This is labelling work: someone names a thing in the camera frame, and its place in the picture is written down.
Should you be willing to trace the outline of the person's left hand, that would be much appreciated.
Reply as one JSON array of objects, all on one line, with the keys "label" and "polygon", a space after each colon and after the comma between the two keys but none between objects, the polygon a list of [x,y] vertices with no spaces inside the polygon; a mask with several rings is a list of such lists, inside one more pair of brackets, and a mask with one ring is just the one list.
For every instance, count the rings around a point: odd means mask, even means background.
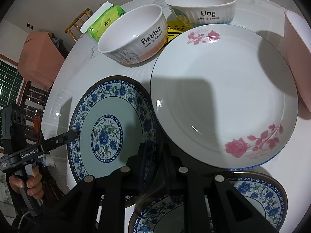
[{"label": "person's left hand", "polygon": [[43,184],[41,183],[42,175],[39,172],[38,167],[32,168],[32,175],[28,178],[27,182],[24,183],[20,178],[11,175],[9,177],[9,184],[11,188],[20,193],[20,189],[27,187],[27,194],[35,199],[41,199],[43,197]]}]

